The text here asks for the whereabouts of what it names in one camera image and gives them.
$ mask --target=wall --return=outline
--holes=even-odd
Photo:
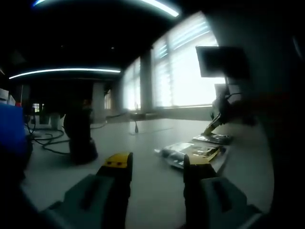
[[[187,120],[211,120],[211,106],[194,108],[171,108],[157,110],[161,118],[187,119]]]

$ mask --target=desk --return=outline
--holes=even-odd
[[[185,222],[183,175],[157,157],[154,149],[188,142],[208,124],[207,121],[173,119],[140,121],[137,135],[132,135],[134,122],[93,129],[91,135],[99,157],[83,166],[75,166],[69,157],[44,151],[35,144],[23,190],[37,209],[43,210],[63,200],[65,191],[88,174],[95,174],[106,158],[119,151],[131,151],[134,163],[126,228],[178,228]],[[216,133],[235,137],[223,176],[247,195],[249,203],[267,212],[274,180],[271,156],[260,126],[227,124],[216,129]],[[55,145],[53,149],[69,151],[66,143]]]

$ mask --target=ceiling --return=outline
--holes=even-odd
[[[195,1],[159,0],[173,17],[139,0],[8,1],[0,7],[0,68],[5,77],[37,69],[124,70],[187,15]]]

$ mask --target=computer monitor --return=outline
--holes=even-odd
[[[225,74],[229,79],[249,79],[249,67],[245,53],[240,48],[196,47],[202,77],[218,77]]]

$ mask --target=blue object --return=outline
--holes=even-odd
[[[0,144],[17,156],[24,156],[27,152],[21,107],[0,104]]]

